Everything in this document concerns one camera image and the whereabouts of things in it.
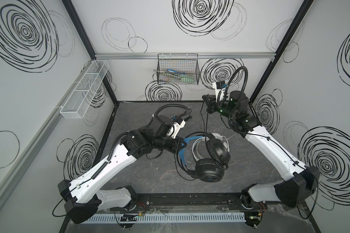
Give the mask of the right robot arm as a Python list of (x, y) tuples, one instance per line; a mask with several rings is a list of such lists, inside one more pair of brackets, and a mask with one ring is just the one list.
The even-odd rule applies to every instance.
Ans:
[(245, 209), (262, 202), (281, 202), (295, 208), (312, 195), (318, 195), (320, 171), (292, 155), (273, 138), (258, 117), (248, 111), (249, 99), (244, 93), (247, 81), (248, 69), (239, 67), (228, 82), (213, 82), (215, 94), (202, 97), (207, 113), (225, 117), (228, 128), (252, 143), (282, 178), (281, 182), (252, 184), (245, 188), (241, 203)]

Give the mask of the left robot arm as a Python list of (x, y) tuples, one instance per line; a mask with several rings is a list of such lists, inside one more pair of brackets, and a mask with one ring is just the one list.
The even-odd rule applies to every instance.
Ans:
[(153, 149), (178, 154), (186, 145), (178, 133), (191, 118), (191, 112), (181, 104), (160, 107), (147, 125), (119, 134), (109, 154), (90, 170), (76, 179), (61, 181), (58, 190), (65, 201), (66, 216), (73, 223), (80, 224), (102, 210), (133, 210), (138, 195), (130, 185), (115, 190), (103, 190), (102, 187)]

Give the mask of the black blue gaming headset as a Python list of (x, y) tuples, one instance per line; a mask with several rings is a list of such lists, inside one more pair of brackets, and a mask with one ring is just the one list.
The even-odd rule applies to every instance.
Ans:
[[(209, 154), (208, 158), (195, 159), (194, 170), (188, 169), (183, 161), (185, 148), (191, 141), (204, 142)], [(207, 183), (215, 183), (222, 180), (231, 158), (227, 138), (218, 133), (207, 133), (204, 136), (178, 139), (176, 150), (176, 163), (181, 170), (191, 177), (191, 181), (198, 179)]]

